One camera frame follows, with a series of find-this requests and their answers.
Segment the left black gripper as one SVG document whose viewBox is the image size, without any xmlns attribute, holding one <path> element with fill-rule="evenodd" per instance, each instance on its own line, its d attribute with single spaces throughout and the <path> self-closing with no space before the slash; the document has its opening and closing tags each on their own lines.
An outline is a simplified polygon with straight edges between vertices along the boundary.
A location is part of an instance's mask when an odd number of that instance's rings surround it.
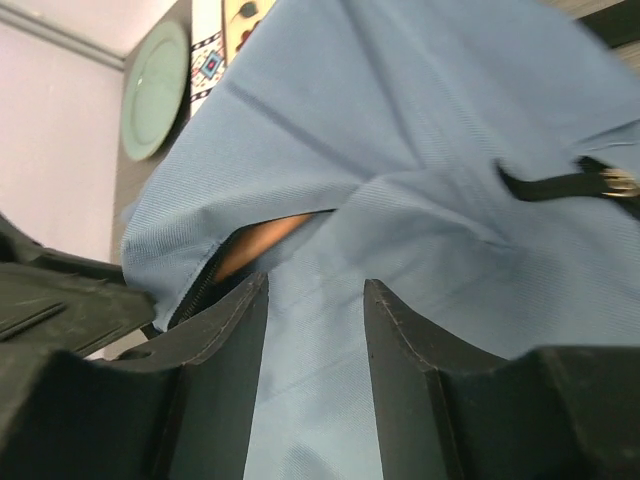
<svg viewBox="0 0 640 480">
<path fill-rule="evenodd" d="M 119 266 L 47 248 L 1 218 L 1 341 L 92 354 L 152 322 Z"/>
</svg>

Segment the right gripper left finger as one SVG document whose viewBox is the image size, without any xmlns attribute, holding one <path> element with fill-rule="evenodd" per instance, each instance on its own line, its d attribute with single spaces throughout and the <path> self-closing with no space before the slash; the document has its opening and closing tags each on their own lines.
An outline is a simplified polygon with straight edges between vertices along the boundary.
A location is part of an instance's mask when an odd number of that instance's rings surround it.
<svg viewBox="0 0 640 480">
<path fill-rule="evenodd" d="M 269 284 L 215 305 L 113 361 L 29 344 L 1 349 L 5 479 L 239 479 Z"/>
</svg>

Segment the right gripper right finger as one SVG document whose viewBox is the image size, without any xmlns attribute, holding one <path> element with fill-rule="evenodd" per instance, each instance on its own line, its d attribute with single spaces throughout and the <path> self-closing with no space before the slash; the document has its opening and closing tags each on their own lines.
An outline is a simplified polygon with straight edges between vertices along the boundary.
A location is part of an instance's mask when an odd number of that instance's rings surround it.
<svg viewBox="0 0 640 480">
<path fill-rule="evenodd" d="M 543 347 L 505 360 L 364 286 L 384 476 L 635 479 L 639 351 Z"/>
</svg>

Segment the blue student backpack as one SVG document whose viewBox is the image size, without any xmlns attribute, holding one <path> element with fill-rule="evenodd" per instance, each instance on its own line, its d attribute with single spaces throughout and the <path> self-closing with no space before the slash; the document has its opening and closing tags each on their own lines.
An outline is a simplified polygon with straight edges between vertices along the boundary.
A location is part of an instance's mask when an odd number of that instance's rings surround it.
<svg viewBox="0 0 640 480">
<path fill-rule="evenodd" d="M 639 174 L 639 79 L 538 1 L 279 1 L 156 168 L 124 233 L 166 332 L 245 229 L 313 213 L 237 272 L 270 299 L 244 475 L 383 475 L 363 287 L 492 354 L 637 345 L 639 223 L 528 203 L 582 158 Z"/>
</svg>

